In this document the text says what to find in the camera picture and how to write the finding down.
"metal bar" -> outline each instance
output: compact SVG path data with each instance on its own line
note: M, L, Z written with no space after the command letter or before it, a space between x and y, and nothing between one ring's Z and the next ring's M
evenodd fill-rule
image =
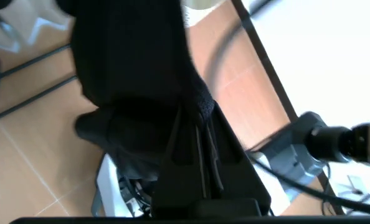
M6 77L6 76L8 76L8 75L10 75L10 74L12 74L12 73L15 73L15 72L17 72L17 71L19 71L19 70L21 70L21 69L23 69L23 68L26 68L26 67L28 67L28 66L30 66L30 65L32 65L32 64L34 64L34 63L36 63L36 62L39 62L39 61L41 61L42 59L45 59L45 58L47 58L47 57L49 57L49 56L51 56L51 55L53 55L53 54L56 54L56 53L58 53L58 52L61 52L61 51L65 50L65 49L67 49L67 48L69 48L69 47L70 47L70 44L63 45L63 46L61 46L61 47L56 48L55 50L52 50L52 51L50 51L50 52L48 52L48 53L45 53L45 54L43 54L43 55L40 55L40 56L38 56L38 57L36 57L36 58L31 59L31 60L30 60L30 61L28 61L28 62L25 62L25 63L23 63L23 64L21 64L21 65L18 65L18 66L16 66L16 67L12 68L12 69L9 69L8 71L2 72L2 73L0 74L0 79L1 79L1 78L4 78L4 77Z
M28 104L32 103L35 100L38 100L39 98L45 96L46 94L48 94L48 93L50 93L50 92L52 92L52 91L54 91L54 90L56 90L56 89L58 89L58 88L60 88L64 85L70 83L71 81L75 80L76 78L77 78L77 76L75 76L75 75L70 77L70 78L67 78L64 81L62 81L62 82L60 82L60 83L58 83L58 84L56 84L56 85L54 85L54 86L52 86L52 87L50 87L46 90L40 92L39 94L30 97L29 99L23 101L22 103L19 103L19 104L13 106L13 107L7 109L6 111L1 112L0 113L0 119L5 117L6 115L12 113L12 112L24 107L24 106L27 106Z

